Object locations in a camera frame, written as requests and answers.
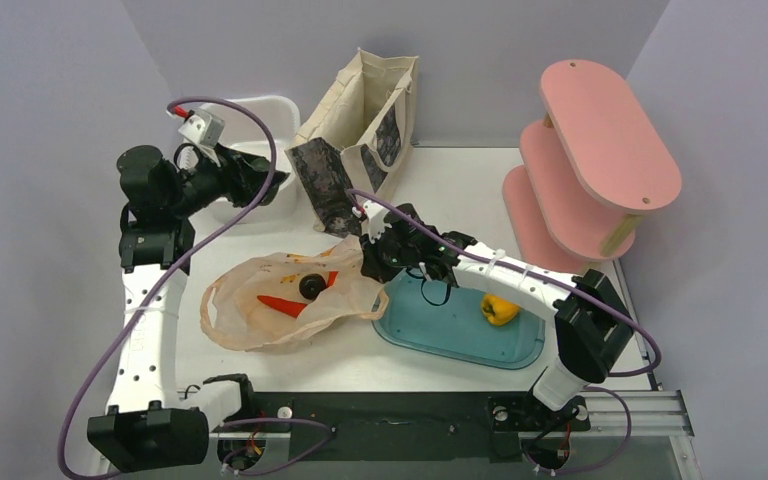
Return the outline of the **orange plastic grocery bag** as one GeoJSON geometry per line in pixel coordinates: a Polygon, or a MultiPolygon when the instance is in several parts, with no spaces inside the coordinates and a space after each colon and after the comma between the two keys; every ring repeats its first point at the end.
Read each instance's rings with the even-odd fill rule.
{"type": "Polygon", "coordinates": [[[343,321],[377,321],[389,304],[384,285],[360,273],[363,255],[349,236],[315,256],[278,252],[255,257],[217,278],[202,295],[200,326],[217,345],[235,351],[294,348],[343,321]],[[328,288],[315,301],[298,291],[301,278],[321,274],[328,288]],[[257,295],[309,302],[293,319],[261,304],[257,295]]]}

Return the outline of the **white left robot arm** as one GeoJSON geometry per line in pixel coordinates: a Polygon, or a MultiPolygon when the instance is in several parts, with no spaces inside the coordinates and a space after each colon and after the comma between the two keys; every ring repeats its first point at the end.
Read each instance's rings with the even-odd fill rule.
{"type": "Polygon", "coordinates": [[[119,242],[126,324],[112,347],[120,355],[113,390],[104,414],[88,420],[87,439],[121,473],[196,465],[215,428],[249,428],[259,405],[244,374],[210,377],[186,399],[177,391],[178,313],[199,247],[190,218],[221,197],[249,213],[287,175],[275,151],[264,158],[221,144],[189,168],[150,145],[127,150],[116,167],[127,198],[119,242]]]}

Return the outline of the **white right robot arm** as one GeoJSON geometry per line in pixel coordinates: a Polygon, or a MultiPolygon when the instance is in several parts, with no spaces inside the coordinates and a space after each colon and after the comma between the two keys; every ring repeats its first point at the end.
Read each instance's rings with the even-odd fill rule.
{"type": "Polygon", "coordinates": [[[527,419],[537,428],[551,428],[575,411],[573,399],[610,376],[635,335],[617,291],[597,270],[575,275],[534,267],[470,235],[438,232],[410,203],[367,201],[352,213],[361,225],[364,276],[387,283],[414,270],[425,280],[499,297],[553,327],[556,357],[525,402],[527,419]]]}

